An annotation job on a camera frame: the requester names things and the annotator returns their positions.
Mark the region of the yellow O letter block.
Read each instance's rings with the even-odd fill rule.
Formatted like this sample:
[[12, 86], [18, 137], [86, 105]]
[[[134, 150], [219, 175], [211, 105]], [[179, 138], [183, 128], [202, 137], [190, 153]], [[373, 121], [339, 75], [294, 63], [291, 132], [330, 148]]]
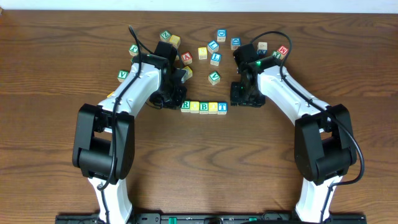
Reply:
[[199, 101], [191, 101], [190, 102], [190, 113], [199, 113], [200, 112], [200, 102]]

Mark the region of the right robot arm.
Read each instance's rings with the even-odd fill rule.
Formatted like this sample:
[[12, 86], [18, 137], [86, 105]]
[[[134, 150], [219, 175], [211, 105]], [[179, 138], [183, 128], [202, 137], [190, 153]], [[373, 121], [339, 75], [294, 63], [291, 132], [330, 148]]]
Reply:
[[231, 84], [231, 104], [261, 107], [268, 98], [294, 125], [294, 160], [303, 176], [295, 214], [301, 222], [323, 223], [335, 189], [363, 156], [353, 136], [348, 109], [331, 106], [295, 81], [274, 57], [235, 57], [240, 82]]

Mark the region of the blue T letter block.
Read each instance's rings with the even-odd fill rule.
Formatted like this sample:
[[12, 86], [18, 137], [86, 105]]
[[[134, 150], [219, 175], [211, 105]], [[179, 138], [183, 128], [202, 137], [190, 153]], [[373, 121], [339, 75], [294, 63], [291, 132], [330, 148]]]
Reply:
[[226, 114], [228, 112], [227, 102], [218, 102], [218, 114]]

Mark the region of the green B letter block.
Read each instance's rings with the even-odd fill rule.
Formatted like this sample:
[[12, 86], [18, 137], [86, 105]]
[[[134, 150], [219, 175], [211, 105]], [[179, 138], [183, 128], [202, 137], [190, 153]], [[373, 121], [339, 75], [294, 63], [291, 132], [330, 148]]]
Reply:
[[209, 102], [200, 102], [200, 114], [208, 114], [209, 113]]

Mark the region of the green R letter block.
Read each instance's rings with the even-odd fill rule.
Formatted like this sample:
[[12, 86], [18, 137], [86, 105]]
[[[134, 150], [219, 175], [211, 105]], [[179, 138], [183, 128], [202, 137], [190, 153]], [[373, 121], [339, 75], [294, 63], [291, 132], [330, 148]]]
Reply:
[[181, 112], [189, 113], [190, 112], [190, 101], [184, 101], [181, 106]]

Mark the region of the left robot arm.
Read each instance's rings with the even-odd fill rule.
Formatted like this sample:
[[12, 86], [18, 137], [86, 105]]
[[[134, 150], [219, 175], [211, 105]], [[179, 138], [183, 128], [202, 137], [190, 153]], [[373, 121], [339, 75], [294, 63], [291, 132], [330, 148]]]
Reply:
[[127, 223], [133, 211], [126, 177], [135, 154], [134, 121], [147, 101], [159, 108], [181, 108], [187, 70], [168, 58], [135, 56], [125, 80], [97, 105], [84, 104], [77, 117], [72, 163], [95, 189], [100, 212], [95, 223]]

